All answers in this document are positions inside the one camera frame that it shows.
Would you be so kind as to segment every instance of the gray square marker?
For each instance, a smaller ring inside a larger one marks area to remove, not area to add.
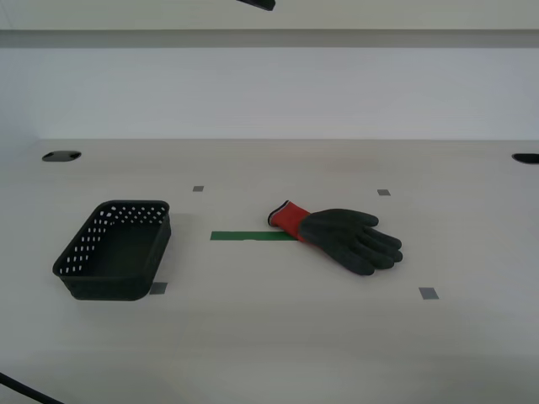
[[[150,288],[150,295],[164,295],[168,282],[154,282]]]
[[[436,293],[435,288],[419,288],[423,300],[438,300],[438,294]]]

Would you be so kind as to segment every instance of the glove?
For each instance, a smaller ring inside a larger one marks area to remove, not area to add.
[[[400,240],[372,229],[378,221],[373,215],[347,209],[311,214],[289,200],[268,217],[270,226],[321,248],[343,267],[363,276],[374,274],[375,269],[392,268],[403,260],[398,251],[403,245]]]

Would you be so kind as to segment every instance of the basket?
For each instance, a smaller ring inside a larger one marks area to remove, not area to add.
[[[148,293],[170,238],[161,200],[111,200],[93,211],[52,272],[79,300],[137,300]]]

